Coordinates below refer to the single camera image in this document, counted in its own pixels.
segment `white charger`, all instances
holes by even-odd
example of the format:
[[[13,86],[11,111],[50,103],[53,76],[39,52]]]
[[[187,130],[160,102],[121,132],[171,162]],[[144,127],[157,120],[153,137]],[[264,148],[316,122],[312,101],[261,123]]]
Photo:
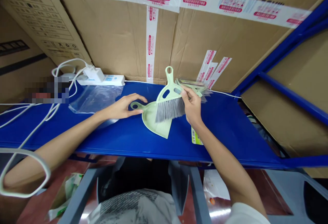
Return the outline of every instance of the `white charger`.
[[[101,68],[96,68],[93,65],[87,66],[83,70],[83,74],[86,75],[89,79],[94,80],[95,82],[102,82],[105,79]]]

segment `shirt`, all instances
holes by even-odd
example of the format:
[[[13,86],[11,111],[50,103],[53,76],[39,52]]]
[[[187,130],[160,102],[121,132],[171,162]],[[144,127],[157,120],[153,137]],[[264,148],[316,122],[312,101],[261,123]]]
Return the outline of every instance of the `shirt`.
[[[142,189],[100,203],[87,217],[89,224],[181,224],[170,194]],[[235,203],[226,224],[270,224],[254,208]]]

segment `forearm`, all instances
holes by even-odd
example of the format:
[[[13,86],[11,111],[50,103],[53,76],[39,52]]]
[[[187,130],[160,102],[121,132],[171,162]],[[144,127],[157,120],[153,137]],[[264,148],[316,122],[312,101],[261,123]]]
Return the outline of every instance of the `forearm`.
[[[194,124],[193,128],[202,140],[216,169],[225,182],[231,203],[245,203],[266,217],[259,193],[239,161],[202,122]]]
[[[35,151],[41,156],[48,167],[53,171],[61,165],[81,144],[81,142],[94,131],[103,118],[94,114],[80,122],[66,132],[58,135]],[[4,186],[8,189],[17,189],[45,176],[42,166],[31,157],[27,157],[10,170],[4,178]]]

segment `hanging hole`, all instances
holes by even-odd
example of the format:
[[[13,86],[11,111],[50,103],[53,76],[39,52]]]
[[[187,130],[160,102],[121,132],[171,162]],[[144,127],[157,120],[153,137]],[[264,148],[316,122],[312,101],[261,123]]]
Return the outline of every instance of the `hanging hole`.
[[[180,94],[180,93],[181,93],[181,91],[180,91],[179,89],[177,89],[177,88],[174,88],[173,91],[174,91],[175,93],[177,93],[177,94]]]
[[[163,93],[163,98],[166,98],[166,96],[170,93],[170,90],[166,90],[165,93]]]

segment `power strip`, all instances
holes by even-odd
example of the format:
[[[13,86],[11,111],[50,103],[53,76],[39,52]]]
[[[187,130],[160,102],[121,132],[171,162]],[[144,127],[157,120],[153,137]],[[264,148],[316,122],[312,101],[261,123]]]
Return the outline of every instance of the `power strip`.
[[[105,79],[102,82],[97,82],[93,79],[89,79],[86,75],[80,75],[76,78],[81,86],[124,86],[124,75],[105,75]]]

